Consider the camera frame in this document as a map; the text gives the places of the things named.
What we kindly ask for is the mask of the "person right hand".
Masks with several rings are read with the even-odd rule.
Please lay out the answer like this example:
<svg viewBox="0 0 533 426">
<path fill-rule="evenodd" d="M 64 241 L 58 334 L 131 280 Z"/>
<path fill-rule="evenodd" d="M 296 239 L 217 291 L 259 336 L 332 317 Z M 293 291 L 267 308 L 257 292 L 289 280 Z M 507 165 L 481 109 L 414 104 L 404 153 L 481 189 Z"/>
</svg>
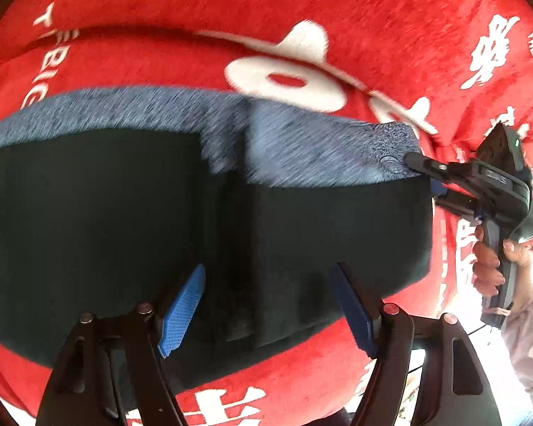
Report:
<svg viewBox="0 0 533 426">
<path fill-rule="evenodd" d="M 483 297 L 493 297 L 499 293 L 497 287 L 505 282 L 502 272 L 498 270 L 501 261 L 498 254 L 483 242 L 484 232 L 481 226 L 475 228 L 475 237 L 478 241 L 473 248 L 474 287 Z M 512 240 L 504 240 L 502 248 L 506 257 L 518 267 L 513 301 L 517 305 L 529 302 L 533 298 L 533 251 Z"/>
</svg>

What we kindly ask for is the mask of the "person right forearm grey sleeve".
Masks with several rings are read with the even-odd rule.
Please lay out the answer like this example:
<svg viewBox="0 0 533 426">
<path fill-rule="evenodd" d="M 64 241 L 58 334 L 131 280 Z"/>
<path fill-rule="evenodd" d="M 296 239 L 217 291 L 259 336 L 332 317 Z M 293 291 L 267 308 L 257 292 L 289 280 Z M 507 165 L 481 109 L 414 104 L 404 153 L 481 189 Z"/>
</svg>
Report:
<svg viewBox="0 0 533 426">
<path fill-rule="evenodd" d="M 504 251 L 518 269 L 514 304 L 502 339 L 517 377 L 533 401 L 533 252 L 511 240 L 504 242 Z"/>
</svg>

